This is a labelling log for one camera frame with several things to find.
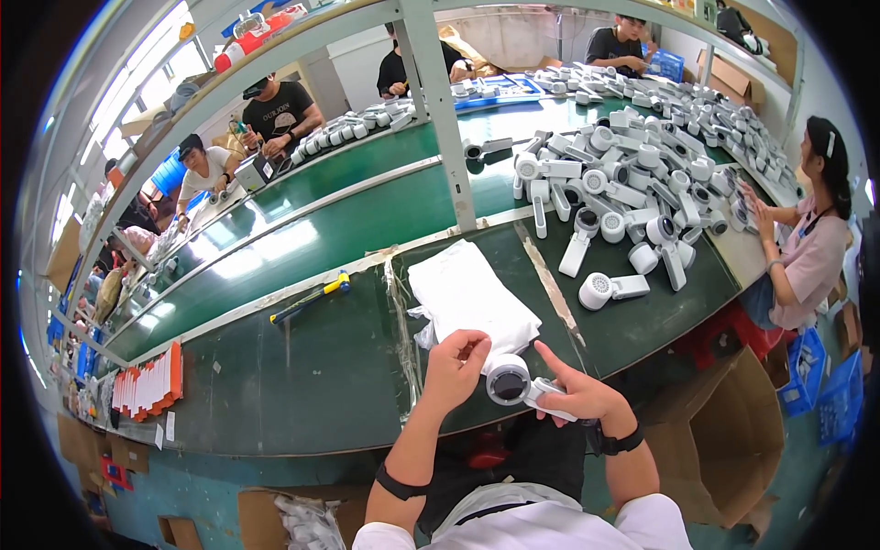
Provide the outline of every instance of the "red stool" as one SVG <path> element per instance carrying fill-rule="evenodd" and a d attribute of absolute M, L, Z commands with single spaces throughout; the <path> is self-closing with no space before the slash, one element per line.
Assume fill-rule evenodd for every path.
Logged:
<path fill-rule="evenodd" d="M 693 354 L 697 363 L 697 370 L 704 370 L 715 363 L 715 357 L 710 348 L 711 342 L 722 332 L 733 328 L 737 331 L 737 338 L 743 346 L 749 346 L 759 361 L 763 361 L 773 347 L 779 343 L 782 333 L 787 332 L 782 328 L 763 330 L 755 326 L 745 313 L 739 300 L 733 300 L 725 305 L 712 317 L 706 319 L 688 334 L 685 334 L 672 344 L 676 353 Z"/>

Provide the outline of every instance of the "hand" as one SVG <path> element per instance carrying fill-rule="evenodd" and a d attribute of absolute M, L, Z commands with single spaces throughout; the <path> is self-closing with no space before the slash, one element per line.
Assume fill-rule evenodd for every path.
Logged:
<path fill-rule="evenodd" d="M 538 398 L 538 404 L 543 408 L 565 411 L 577 418 L 600 420 L 620 408 L 629 409 L 627 400 L 616 390 L 579 370 L 572 369 L 550 351 L 544 342 L 536 340 L 535 349 L 544 359 L 547 367 L 556 375 L 554 383 L 568 394 L 545 393 Z M 538 411 L 539 420 L 545 416 L 544 411 Z M 556 416 L 553 420 L 560 428 L 566 423 Z"/>
<path fill-rule="evenodd" d="M 758 234 L 760 235 L 761 240 L 764 242 L 775 242 L 776 228 L 773 223 L 773 213 L 770 212 L 770 207 L 764 204 L 763 201 L 758 201 L 755 205 L 755 225 L 758 226 Z"/>
<path fill-rule="evenodd" d="M 283 136 L 273 137 L 269 141 L 263 144 L 263 156 L 266 158 L 272 158 L 278 153 L 284 150 L 284 147 L 290 143 L 290 140 L 293 139 L 290 137 L 290 134 L 284 134 Z"/>
<path fill-rule="evenodd" d="M 457 330 L 434 346 L 420 404 L 446 416 L 471 396 L 492 341 L 479 330 Z"/>
<path fill-rule="evenodd" d="M 407 87 L 405 85 L 403 85 L 402 82 L 395 82 L 394 84 L 392 84 L 391 86 L 388 87 L 388 91 L 393 96 L 407 95 Z"/>
<path fill-rule="evenodd" d="M 250 150 L 254 150 L 257 148 L 257 135 L 254 133 L 251 125 L 247 125 L 247 131 L 241 135 L 241 142 L 245 145 L 246 148 Z"/>
<path fill-rule="evenodd" d="M 467 65 L 465 60 L 459 59 L 452 64 L 452 70 L 449 73 L 449 81 L 452 83 L 461 82 L 467 78 Z"/>

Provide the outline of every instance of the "hat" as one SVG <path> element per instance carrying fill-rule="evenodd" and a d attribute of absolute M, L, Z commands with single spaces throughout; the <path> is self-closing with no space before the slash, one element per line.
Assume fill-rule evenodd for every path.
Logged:
<path fill-rule="evenodd" d="M 185 137 L 180 145 L 178 146 L 177 159 L 180 162 L 183 162 L 183 159 L 187 157 L 189 151 L 193 149 L 204 149 L 202 145 L 202 139 L 197 134 L 190 134 Z"/>

